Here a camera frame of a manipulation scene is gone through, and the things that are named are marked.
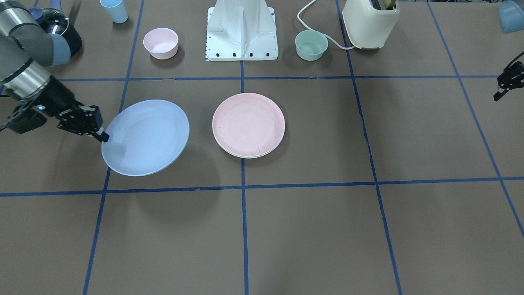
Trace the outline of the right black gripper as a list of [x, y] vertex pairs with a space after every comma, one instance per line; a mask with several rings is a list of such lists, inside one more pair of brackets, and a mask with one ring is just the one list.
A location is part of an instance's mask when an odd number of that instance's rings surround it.
[[59, 120], [58, 128], [77, 135], [92, 135], [101, 143], [110, 135], [102, 127], [103, 120], [98, 106], [84, 106], [74, 93], [58, 80], [49, 80], [39, 94], [43, 113]]

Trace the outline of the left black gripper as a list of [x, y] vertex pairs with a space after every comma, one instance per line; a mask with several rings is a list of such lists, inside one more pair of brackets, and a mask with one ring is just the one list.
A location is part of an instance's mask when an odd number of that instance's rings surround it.
[[515, 61], [505, 67], [497, 77], [498, 90], [493, 94], [494, 101], [498, 102], [508, 91], [523, 88], [524, 65]]

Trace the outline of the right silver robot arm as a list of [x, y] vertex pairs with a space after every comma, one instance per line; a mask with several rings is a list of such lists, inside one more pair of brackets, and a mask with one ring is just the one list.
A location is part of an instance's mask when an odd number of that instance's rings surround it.
[[45, 32], [18, 0], [1, 2], [1, 85], [5, 96], [18, 101], [1, 129], [23, 134], [43, 126], [48, 117], [57, 127], [107, 142], [99, 107], [85, 106], [47, 71], [71, 58], [67, 40]]

